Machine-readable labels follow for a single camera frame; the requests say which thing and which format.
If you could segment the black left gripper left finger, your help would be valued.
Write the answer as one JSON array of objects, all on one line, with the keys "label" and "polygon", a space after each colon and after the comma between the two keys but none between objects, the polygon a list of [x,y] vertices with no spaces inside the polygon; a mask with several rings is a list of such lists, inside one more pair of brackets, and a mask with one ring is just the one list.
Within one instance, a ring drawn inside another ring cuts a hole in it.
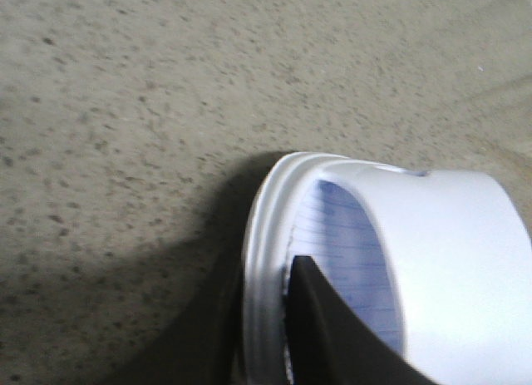
[{"label": "black left gripper left finger", "polygon": [[209,384],[230,384],[234,360],[239,360],[242,338],[244,275],[237,259],[223,272],[220,296],[216,300],[213,351],[209,361]]}]

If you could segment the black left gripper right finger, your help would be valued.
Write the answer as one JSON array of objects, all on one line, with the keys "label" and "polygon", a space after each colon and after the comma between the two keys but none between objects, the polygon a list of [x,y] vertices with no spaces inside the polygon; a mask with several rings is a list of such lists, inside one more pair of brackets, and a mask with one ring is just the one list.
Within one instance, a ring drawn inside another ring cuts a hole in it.
[{"label": "black left gripper right finger", "polygon": [[310,256],[293,259],[287,339],[296,384],[431,384],[343,302]]}]

